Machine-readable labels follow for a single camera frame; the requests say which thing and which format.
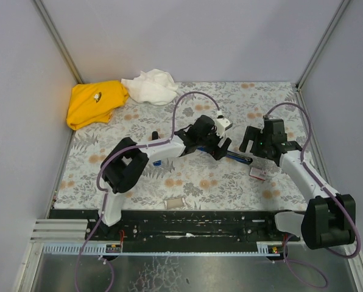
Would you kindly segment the blue stapler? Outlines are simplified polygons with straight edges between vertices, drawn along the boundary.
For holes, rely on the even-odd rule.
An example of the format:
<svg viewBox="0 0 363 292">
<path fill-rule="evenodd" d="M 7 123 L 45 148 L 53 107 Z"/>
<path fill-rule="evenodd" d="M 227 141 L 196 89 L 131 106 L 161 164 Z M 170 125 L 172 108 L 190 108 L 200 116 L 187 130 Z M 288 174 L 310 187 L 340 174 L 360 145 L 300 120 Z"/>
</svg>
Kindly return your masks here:
<svg viewBox="0 0 363 292">
<path fill-rule="evenodd" d="M 151 135 L 151 138 L 150 138 L 150 141 L 151 140 L 157 140 L 159 138 L 160 138 L 160 136 L 159 136 L 158 132 L 153 131 L 152 135 Z M 235 161 L 240 162 L 240 163 L 245 164 L 245 165 L 250 165 L 253 162 L 252 158 L 250 158 L 250 157 L 248 157 L 246 155 L 242 155 L 242 154 L 230 151 L 230 150 L 227 150 L 227 154 L 226 154 L 225 157 L 230 158 L 232 160 L 235 160 Z"/>
</svg>

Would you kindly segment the red white staple box sleeve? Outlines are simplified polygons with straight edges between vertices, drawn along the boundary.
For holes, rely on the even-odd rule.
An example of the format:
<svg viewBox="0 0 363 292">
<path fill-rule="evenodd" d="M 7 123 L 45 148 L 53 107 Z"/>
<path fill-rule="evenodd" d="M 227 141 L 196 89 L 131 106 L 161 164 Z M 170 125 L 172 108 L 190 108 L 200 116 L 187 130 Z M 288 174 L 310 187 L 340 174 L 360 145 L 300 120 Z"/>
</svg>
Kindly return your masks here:
<svg viewBox="0 0 363 292">
<path fill-rule="evenodd" d="M 251 176 L 252 178 L 261 180 L 261 181 L 265 181 L 267 179 L 267 173 L 265 171 L 254 168 L 254 167 L 252 167 L 250 169 L 249 176 Z"/>
</svg>

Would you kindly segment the staple box tray with staples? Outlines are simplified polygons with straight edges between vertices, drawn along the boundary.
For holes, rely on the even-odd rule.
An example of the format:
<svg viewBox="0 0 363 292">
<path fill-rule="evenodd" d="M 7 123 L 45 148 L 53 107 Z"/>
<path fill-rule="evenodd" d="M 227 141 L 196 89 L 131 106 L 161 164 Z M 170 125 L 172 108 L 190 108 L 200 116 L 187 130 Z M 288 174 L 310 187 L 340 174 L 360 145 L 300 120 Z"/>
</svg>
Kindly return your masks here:
<svg viewBox="0 0 363 292">
<path fill-rule="evenodd" d="M 185 206 L 184 198 L 170 198 L 164 201 L 164 206 L 166 210 L 178 209 Z"/>
</svg>

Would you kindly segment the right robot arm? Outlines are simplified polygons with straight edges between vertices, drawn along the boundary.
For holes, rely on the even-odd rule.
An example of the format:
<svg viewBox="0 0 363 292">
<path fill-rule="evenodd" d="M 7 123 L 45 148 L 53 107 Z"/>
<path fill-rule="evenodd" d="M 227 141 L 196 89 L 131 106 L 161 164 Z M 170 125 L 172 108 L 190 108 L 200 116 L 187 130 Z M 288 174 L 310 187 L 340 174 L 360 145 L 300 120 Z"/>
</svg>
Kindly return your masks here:
<svg viewBox="0 0 363 292">
<path fill-rule="evenodd" d="M 331 187 L 305 159 L 304 149 L 289 141 L 281 119 L 264 119 L 263 128 L 248 126 L 239 147 L 273 161 L 287 174 L 308 202 L 302 216 L 293 211 L 276 214 L 277 229 L 301 237 L 310 249 L 332 248 L 359 242 L 356 203 Z"/>
</svg>

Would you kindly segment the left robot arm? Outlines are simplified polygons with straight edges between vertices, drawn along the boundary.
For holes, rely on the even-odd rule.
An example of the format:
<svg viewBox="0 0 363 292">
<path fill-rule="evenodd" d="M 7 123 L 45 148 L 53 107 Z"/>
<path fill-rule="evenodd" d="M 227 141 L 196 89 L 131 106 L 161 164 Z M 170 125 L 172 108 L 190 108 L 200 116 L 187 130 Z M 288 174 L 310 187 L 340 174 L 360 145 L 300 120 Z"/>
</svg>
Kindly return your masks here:
<svg viewBox="0 0 363 292">
<path fill-rule="evenodd" d="M 98 189 L 105 192 L 99 211 L 103 224 L 110 227 L 121 220 L 122 195 L 136 185 L 147 164 L 186 156 L 198 148 L 218 161 L 227 155 L 231 139 L 225 132 L 231 127 L 232 122 L 218 112 L 215 119 L 202 115 L 184 129 L 172 129 L 171 137 L 149 144 L 139 145 L 129 137 L 123 138 L 102 162 L 96 181 Z"/>
</svg>

